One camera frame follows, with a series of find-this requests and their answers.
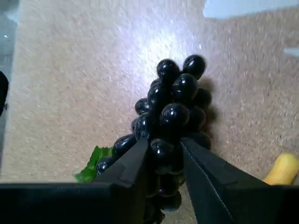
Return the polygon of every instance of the grape cluster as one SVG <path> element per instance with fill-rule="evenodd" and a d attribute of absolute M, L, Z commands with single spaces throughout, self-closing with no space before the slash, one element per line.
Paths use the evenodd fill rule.
<path fill-rule="evenodd" d="M 160 61 L 158 78 L 151 83 L 147 97 L 135 104 L 139 117 L 131 123 L 132 134 L 119 138 L 112 157 L 102 158 L 96 166 L 100 175 L 140 138 L 148 139 L 145 224 L 160 223 L 164 217 L 161 210 L 175 210 L 181 205 L 178 188 L 185 179 L 179 138 L 189 137 L 211 148 L 209 136 L 201 130 L 212 97 L 197 84 L 205 68 L 204 59 L 198 55 L 187 57 L 183 70 L 170 59 Z"/>

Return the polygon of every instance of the black object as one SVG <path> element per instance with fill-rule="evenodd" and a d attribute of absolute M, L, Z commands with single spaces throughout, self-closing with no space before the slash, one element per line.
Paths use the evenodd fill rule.
<path fill-rule="evenodd" d="M 171 197 L 155 196 L 153 198 L 154 203 L 164 211 L 174 211 L 178 209 L 182 203 L 182 196 L 179 191 Z"/>
<path fill-rule="evenodd" d="M 156 131 L 158 123 L 155 120 L 155 117 L 150 113 L 144 113 L 138 117 L 138 120 L 135 125 L 135 137 L 138 141 L 142 137 L 150 139 Z"/>
<path fill-rule="evenodd" d="M 181 145 L 198 223 L 280 224 L 296 220 L 298 186 L 270 186 L 192 139 L 181 139 Z M 147 139 L 141 138 L 90 184 L 0 184 L 1 221 L 142 224 L 148 146 Z M 156 213 L 163 218 L 160 210 Z"/>
<path fill-rule="evenodd" d="M 154 81 L 152 81 L 150 86 L 152 87 L 152 86 L 157 85 L 157 84 L 162 84 L 162 79 L 156 78 Z"/>
<path fill-rule="evenodd" d="M 206 114 L 198 106 L 188 108 L 190 119 L 188 122 L 188 130 L 197 132 L 206 122 Z"/>
<path fill-rule="evenodd" d="M 212 102 L 211 93 L 203 88 L 198 88 L 197 94 L 192 100 L 192 104 L 200 108 L 206 109 Z"/>
<path fill-rule="evenodd" d="M 190 74 L 182 74 L 172 85 L 174 97 L 179 102 L 191 102 L 197 94 L 196 79 Z"/>
<path fill-rule="evenodd" d="M 149 105 L 147 98 L 141 98 L 135 103 L 135 111 L 138 115 L 149 112 Z"/>
<path fill-rule="evenodd" d="M 168 104 L 161 112 L 160 124 L 172 132 L 179 131 L 188 123 L 189 118 L 189 111 L 183 104 Z"/>
<path fill-rule="evenodd" d="M 158 195 L 171 197 L 176 194 L 179 188 L 178 178 L 175 175 L 166 174 L 161 176 L 161 184 Z"/>
<path fill-rule="evenodd" d="M 197 80 L 200 79 L 206 69 L 206 62 L 199 55 L 187 57 L 183 64 L 183 72 L 192 74 Z"/>
<path fill-rule="evenodd" d="M 97 176 L 103 174 L 109 167 L 112 166 L 112 164 L 115 162 L 116 157 L 107 156 L 100 159 L 100 161 L 97 163 L 95 170 L 97 172 Z"/>
<path fill-rule="evenodd" d="M 8 92 L 8 79 L 3 74 L 2 71 L 0 71 L 0 116 L 4 110 L 5 101 L 7 97 Z"/>
<path fill-rule="evenodd" d="M 124 155 L 133 145 L 136 144 L 136 138 L 134 134 L 127 134 L 120 137 L 113 145 L 112 153 L 118 158 Z"/>
<path fill-rule="evenodd" d="M 157 65 L 157 73 L 163 83 L 172 85 L 173 82 L 179 77 L 179 67 L 171 59 L 163 59 Z"/>
<path fill-rule="evenodd" d="M 152 114 L 159 115 L 163 108 L 171 103 L 171 92 L 162 84 L 153 85 L 148 92 L 148 105 Z"/>

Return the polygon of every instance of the green leaf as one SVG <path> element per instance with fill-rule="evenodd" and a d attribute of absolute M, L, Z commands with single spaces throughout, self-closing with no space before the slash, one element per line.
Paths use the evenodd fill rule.
<path fill-rule="evenodd" d="M 89 162 L 87 163 L 87 166 L 83 170 L 81 170 L 80 173 L 75 175 L 77 182 L 79 183 L 91 182 L 97 176 L 97 173 L 95 171 L 95 166 L 97 165 L 97 162 L 102 157 L 111 156 L 111 155 L 112 155 L 112 148 L 108 148 L 108 147 L 100 148 L 96 146 L 89 159 Z"/>
<path fill-rule="evenodd" d="M 85 167 L 80 173 L 75 175 L 77 182 L 90 183 L 97 176 L 95 169 Z"/>

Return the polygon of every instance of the table surface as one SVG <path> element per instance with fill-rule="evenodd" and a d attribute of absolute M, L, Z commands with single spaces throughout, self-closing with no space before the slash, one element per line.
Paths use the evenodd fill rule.
<path fill-rule="evenodd" d="M 21 1 L 1 181 L 74 181 L 130 132 L 159 60 L 190 54 L 207 61 L 213 152 L 259 178 L 299 153 L 299 7 L 222 20 L 204 0 L 112 2 Z M 165 223 L 195 223 L 183 204 Z"/>

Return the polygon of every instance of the floor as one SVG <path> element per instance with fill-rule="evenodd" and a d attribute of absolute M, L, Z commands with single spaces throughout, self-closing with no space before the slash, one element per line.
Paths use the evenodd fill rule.
<path fill-rule="evenodd" d="M 11 81 L 17 9 L 19 0 L 0 1 L 0 71 Z M 0 165 L 4 144 L 6 112 L 0 117 Z"/>

